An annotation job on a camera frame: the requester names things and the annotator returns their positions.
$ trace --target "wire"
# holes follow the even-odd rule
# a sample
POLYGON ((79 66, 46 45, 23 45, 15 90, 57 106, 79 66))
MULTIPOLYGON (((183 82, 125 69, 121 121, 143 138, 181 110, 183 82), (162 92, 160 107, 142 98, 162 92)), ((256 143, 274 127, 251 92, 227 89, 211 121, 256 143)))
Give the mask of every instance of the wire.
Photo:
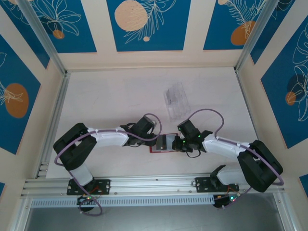
POLYGON ((192 113, 187 119, 190 119, 194 114, 198 113, 198 112, 201 112, 201 111, 211 111, 211 112, 215 112, 217 115, 220 116, 221 118, 221 125, 220 127, 214 132, 214 135, 215 137, 217 136, 217 133, 222 129, 222 127, 224 126, 225 124, 225 119, 224 117, 222 116, 221 113, 219 113, 218 111, 214 110, 214 109, 210 109, 210 108, 204 108, 204 109, 199 109, 197 111, 195 111, 194 113, 192 113))
MULTIPOLYGON (((160 119, 156 116, 156 115, 154 115, 154 114, 152 114, 152 113, 146 113, 146 114, 144 114, 143 116, 154 116, 156 119, 157 119, 157 121, 158 121, 158 123, 159 123, 159 126, 160 126, 160 129, 159 129, 159 132, 158 132, 158 134, 155 136, 155 137, 153 137, 153 138, 151 138, 151 139, 145 139, 145 138, 142 138, 142 137, 139 137, 139 136, 137 136, 137 135, 135 135, 135 134, 133 134, 133 133, 130 133, 130 132, 127 132, 127 131, 122 131, 122 130, 117 130, 117 129, 101 129, 101 130, 95 130, 95 131, 91 131, 91 132, 88 132, 88 133, 86 133, 86 134, 84 134, 84 135, 82 135, 82 136, 79 136, 78 138, 76 138, 75 140, 73 140, 72 142, 70 142, 66 147, 64 147, 58 154, 57 154, 57 156, 56 156, 56 158, 54 159, 54 163, 56 164, 56 165, 58 165, 58 166, 63 166, 63 164, 61 164, 61 163, 59 163, 58 162, 58 159, 60 158, 60 156, 67 150, 67 149, 69 149, 73 144, 75 144, 77 141, 80 141, 80 140, 82 140, 83 138, 85 138, 85 137, 87 137, 87 136, 89 136, 89 135, 91 135, 91 134, 93 134, 93 133, 102 133, 102 132, 118 132, 118 133, 123 133, 123 134, 127 134, 127 135, 130 135, 130 136, 133 136, 133 137, 135 137, 135 138, 137 138, 137 139, 139 139, 139 140, 142 140, 142 141, 153 141, 153 140, 155 140, 155 139, 157 139, 159 136, 160 136, 160 133, 162 132, 162 122, 160 121, 160 119)), ((83 212, 82 210, 81 210, 81 205, 83 205, 83 203, 84 203, 84 201, 83 202, 81 202, 80 204, 79 204, 79 210, 80 210, 80 212, 82 213, 82 214, 84 214, 84 215, 87 215, 87 216, 92 216, 92 217, 98 217, 98 216, 100 216, 101 214, 103 214, 103 208, 102 208, 102 206, 100 205, 100 203, 94 198, 94 197, 92 197, 92 195, 87 191, 87 190, 85 190, 85 188, 84 187, 82 187, 80 184, 79 184, 79 182, 78 182, 78 180, 73 176, 73 174, 70 172, 70 171, 68 171, 68 173, 71 175, 71 177, 72 177, 72 179, 75 181, 75 183, 79 186, 79 188, 81 188, 82 189, 82 191, 86 194, 86 195, 88 195, 89 197, 91 197, 92 199, 93 199, 93 201, 98 205, 98 207, 100 208, 100 212, 98 213, 98 214, 90 214, 90 213, 85 213, 85 212, 83 212)))
POLYGON ((238 191, 234 190, 231 186, 228 186, 228 188, 231 189, 233 192, 236 192, 236 193, 238 192, 238 191))
POLYGON ((98 190, 98 189, 99 189, 99 187, 96 186, 90 193, 93 193, 95 190, 98 190))
POLYGON ((222 207, 222 209, 228 208, 231 205, 235 204, 240 198, 242 198, 242 196, 244 196, 245 194, 247 194, 250 190, 252 189, 252 187, 250 187, 249 189, 247 189, 244 193, 242 193, 238 198, 235 199, 235 201, 231 202, 230 204, 222 207))
POLYGON ((137 146, 129 145, 129 147, 132 147, 132 148, 138 148, 140 146, 141 146, 141 144, 138 144, 137 146))
POLYGON ((228 190, 226 192, 226 195, 228 195, 229 191, 230 191, 230 187, 228 186, 228 190))
POLYGON ((189 158, 197 158, 197 157, 199 157, 199 156, 201 155, 200 150, 198 150, 198 151, 199 151, 199 154, 196 155, 196 156, 190 156, 190 155, 188 155, 188 152, 187 152, 187 151, 186 151, 186 155, 187 155, 189 158))

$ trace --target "cream wall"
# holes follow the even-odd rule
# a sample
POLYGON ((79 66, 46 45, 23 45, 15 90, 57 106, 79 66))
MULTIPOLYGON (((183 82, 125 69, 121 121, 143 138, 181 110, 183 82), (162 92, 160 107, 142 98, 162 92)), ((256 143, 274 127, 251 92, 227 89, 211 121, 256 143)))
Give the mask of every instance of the cream wall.
POLYGON ((59 54, 68 70, 234 66, 242 50, 203 51, 216 0, 192 0, 183 51, 117 52, 105 0, 81 0, 97 53, 59 54))
POLYGON ((308 139, 286 148, 261 78, 307 17, 307 9, 307 0, 296 0, 256 65, 249 58, 239 73, 257 134, 283 166, 285 187, 304 230, 308 227, 308 199, 298 177, 308 174, 308 139))
POLYGON ((17 155, 0 148, 0 182, 6 185, 0 201, 0 230, 5 231, 17 212, 25 179, 33 177, 62 77, 52 62, 47 70, 43 67, 1 7, 0 24, 0 34, 41 83, 17 155))

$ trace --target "orange circle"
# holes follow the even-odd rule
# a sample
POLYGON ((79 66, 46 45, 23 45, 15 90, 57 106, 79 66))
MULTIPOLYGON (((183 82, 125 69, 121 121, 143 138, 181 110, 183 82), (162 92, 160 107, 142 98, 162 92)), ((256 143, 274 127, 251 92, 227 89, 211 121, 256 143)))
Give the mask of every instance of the orange circle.
POLYGON ((294 92, 288 92, 285 96, 285 101, 288 105, 292 106, 296 102, 296 95, 294 92))
POLYGON ((228 2, 228 0, 218 0, 217 2, 219 5, 224 5, 228 2))
POLYGON ((121 29, 135 31, 148 22, 148 13, 139 2, 126 0, 116 8, 115 21, 121 29))
POLYGON ((8 97, 5 100, 5 107, 8 113, 15 118, 24 117, 29 106, 28 92, 24 86, 19 83, 11 83, 7 86, 4 95, 8 97))
POLYGON ((61 30, 54 30, 52 34, 56 39, 64 39, 64 33, 61 30))
POLYGON ((231 43, 234 46, 243 46, 246 43, 248 36, 250 35, 255 24, 256 22, 250 21, 237 27, 231 35, 231 43))

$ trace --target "plastic packaging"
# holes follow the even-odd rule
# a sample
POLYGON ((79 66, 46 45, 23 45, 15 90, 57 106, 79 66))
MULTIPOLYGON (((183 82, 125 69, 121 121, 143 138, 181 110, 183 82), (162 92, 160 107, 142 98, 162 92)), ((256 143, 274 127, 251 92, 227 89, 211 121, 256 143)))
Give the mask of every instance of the plastic packaging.
POLYGON ((171 122, 187 118, 191 108, 181 82, 165 91, 164 98, 171 122))

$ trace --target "white leaf drawing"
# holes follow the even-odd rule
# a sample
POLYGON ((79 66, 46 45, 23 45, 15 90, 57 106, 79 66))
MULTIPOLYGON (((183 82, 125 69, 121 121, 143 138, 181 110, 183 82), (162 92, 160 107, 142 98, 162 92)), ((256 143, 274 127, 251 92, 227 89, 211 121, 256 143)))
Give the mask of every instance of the white leaf drawing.
POLYGON ((273 16, 273 18, 277 19, 277 13, 278 11, 286 11, 289 9, 289 7, 291 6, 291 3, 293 2, 293 0, 280 0, 276 6, 276 8, 274 9, 273 13, 271 14, 271 16, 273 16))
POLYGON ((11 11, 12 15, 15 18, 17 18, 18 20, 21 20, 24 24, 29 25, 28 21, 24 17, 23 13, 21 12, 17 4, 14 4, 8 0, 1 0, 1 1, 5 5, 5 7, 7 7, 11 11))
POLYGON ((267 0, 257 0, 249 8, 246 0, 227 0, 224 5, 228 6, 229 12, 236 19, 237 24, 245 28, 245 37, 248 38, 251 28, 251 22, 261 13, 267 0))
MULTIPOLYGON (((0 68, 2 67, 2 65, 5 62, 5 58, 6 58, 6 53, 2 53, 0 52, 0 68)), ((16 100, 19 102, 22 102, 23 100, 20 98, 22 97, 22 93, 21 94, 14 94, 12 92, 10 92, 9 90, 7 90, 3 84, 0 81, 0 105, 4 104, 5 101, 10 101, 10 100, 16 100)))
MULTIPOLYGON (((163 13, 170 10, 177 0, 172 0, 173 2, 167 7, 167 3, 171 0, 140 0, 137 1, 146 11, 147 13, 147 22, 145 25, 133 31, 126 31, 125 38, 127 38, 125 44, 137 39, 141 40, 144 38, 150 39, 153 34, 159 27, 164 25, 164 17, 163 13)), ((133 16, 137 16, 135 14, 139 14, 140 11, 133 12, 133 16)))
MULTIPOLYGON (((27 20, 16 4, 13 4, 8 0, 1 1, 5 3, 8 9, 10 9, 14 17, 28 25, 27 20)), ((47 25, 45 29, 51 30, 47 31, 47 33, 52 34, 52 32, 56 29, 61 32, 75 34, 76 36, 79 35, 79 30, 74 23, 80 21, 81 15, 67 10, 66 0, 32 0, 30 1, 30 4, 41 23, 43 25, 47 25)))
POLYGON ((287 103, 298 103, 298 121, 303 122, 308 118, 308 24, 298 37, 293 53, 296 83, 291 89, 293 94, 288 94, 287 103))

